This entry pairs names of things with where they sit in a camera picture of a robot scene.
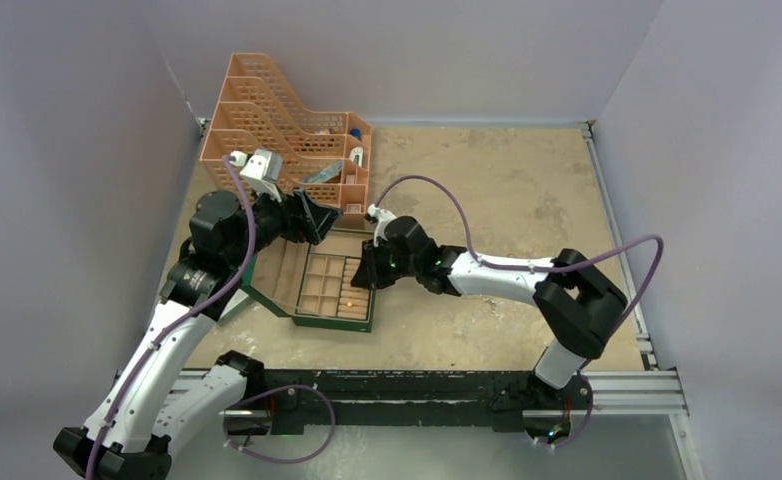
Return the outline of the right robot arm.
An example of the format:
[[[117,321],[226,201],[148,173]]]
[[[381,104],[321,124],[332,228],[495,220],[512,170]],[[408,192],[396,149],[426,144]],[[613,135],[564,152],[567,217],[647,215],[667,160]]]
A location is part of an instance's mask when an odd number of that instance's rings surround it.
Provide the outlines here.
[[[385,222],[363,241],[351,285],[381,290],[402,278],[438,295],[536,307],[554,335],[528,381],[531,399],[543,407],[563,399],[572,377],[601,357],[628,307],[623,292],[576,250],[543,259],[476,256],[467,247],[437,244],[410,216]]]

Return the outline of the green jewelry box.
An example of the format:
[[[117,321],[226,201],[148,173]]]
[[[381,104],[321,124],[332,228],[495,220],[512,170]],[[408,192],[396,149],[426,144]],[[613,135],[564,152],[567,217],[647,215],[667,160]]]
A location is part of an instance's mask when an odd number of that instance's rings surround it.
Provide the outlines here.
[[[299,327],[369,333],[375,293],[352,287],[351,279],[371,238],[369,231],[333,229],[318,245],[277,239],[254,256],[242,290]]]

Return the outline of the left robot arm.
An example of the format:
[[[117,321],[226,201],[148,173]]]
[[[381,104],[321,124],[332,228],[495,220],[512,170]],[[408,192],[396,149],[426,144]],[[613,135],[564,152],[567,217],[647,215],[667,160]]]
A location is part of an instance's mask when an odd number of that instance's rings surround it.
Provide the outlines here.
[[[165,400],[256,253],[279,239],[317,245],[342,214],[299,187],[255,201],[228,190],[201,196],[144,338],[106,399],[83,426],[63,428],[54,451],[85,479],[164,479],[209,418],[264,403],[274,392],[263,363],[236,351],[221,355],[176,402]]]

